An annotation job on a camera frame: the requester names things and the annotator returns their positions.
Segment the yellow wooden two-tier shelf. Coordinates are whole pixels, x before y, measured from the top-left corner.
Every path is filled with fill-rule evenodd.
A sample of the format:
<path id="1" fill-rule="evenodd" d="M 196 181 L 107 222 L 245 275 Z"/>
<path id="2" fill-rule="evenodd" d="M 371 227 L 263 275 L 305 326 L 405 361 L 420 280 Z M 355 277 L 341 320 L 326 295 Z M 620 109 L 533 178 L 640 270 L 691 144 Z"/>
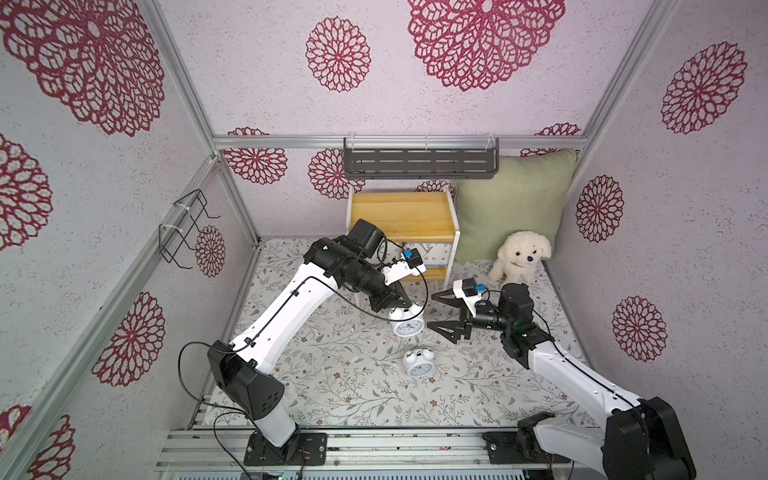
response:
<path id="1" fill-rule="evenodd" d="M 427 267 L 426 279 L 449 283 L 461 235 L 450 190 L 433 192 L 354 192 L 347 202 L 346 223 L 352 227 L 366 220 L 382 230 L 389 240 L 405 246 L 422 243 L 451 243 L 449 263 Z"/>

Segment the grey square alarm clock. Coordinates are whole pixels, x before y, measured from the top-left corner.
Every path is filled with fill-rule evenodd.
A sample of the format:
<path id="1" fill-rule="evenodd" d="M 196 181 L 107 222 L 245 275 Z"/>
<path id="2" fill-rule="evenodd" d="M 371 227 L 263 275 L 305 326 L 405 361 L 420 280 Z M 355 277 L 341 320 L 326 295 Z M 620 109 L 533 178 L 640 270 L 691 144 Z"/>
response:
<path id="1" fill-rule="evenodd" d="M 452 244 L 444 242 L 422 243 L 417 249 L 428 268 L 441 267 L 449 263 Z"/>

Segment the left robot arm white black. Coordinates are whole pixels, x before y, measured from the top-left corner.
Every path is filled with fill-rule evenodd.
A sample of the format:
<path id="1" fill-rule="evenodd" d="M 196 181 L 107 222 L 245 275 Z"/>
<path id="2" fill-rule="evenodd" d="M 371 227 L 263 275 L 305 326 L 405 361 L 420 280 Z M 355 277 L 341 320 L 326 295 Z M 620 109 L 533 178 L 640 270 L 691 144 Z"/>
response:
<path id="1" fill-rule="evenodd" d="M 313 242 L 296 274 L 265 312 L 229 342 L 217 341 L 208 348 L 216 386 L 255 424 L 263 444 L 283 464 L 301 455 L 300 434 L 282 400 L 285 387 L 272 372 L 315 310 L 348 289 L 368 297 L 373 318 L 382 310 L 388 313 L 387 322 L 422 317 L 423 305 L 412 302 L 401 284 L 405 277 L 425 273 L 421 255 L 405 248 L 398 259 L 375 266 L 370 260 L 386 240 L 378 227 L 359 220 L 346 235 Z"/>

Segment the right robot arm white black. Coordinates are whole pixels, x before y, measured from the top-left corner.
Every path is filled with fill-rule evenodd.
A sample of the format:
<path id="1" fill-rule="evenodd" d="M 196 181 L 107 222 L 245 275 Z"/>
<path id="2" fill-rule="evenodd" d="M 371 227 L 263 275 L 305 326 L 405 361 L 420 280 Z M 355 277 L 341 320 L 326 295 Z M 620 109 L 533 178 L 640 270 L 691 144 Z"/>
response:
<path id="1" fill-rule="evenodd" d="M 582 428 L 543 412 L 519 421 L 516 449 L 533 460 L 545 454 L 566 457 L 608 479 L 693 479 L 696 467 L 673 407 L 659 397 L 644 399 L 619 387 L 567 354 L 539 314 L 524 284 L 501 287 L 496 303 L 474 279 L 455 281 L 432 300 L 456 307 L 454 321 L 428 328 L 452 343 L 474 329 L 497 331 L 507 355 L 556 385 L 595 421 Z"/>

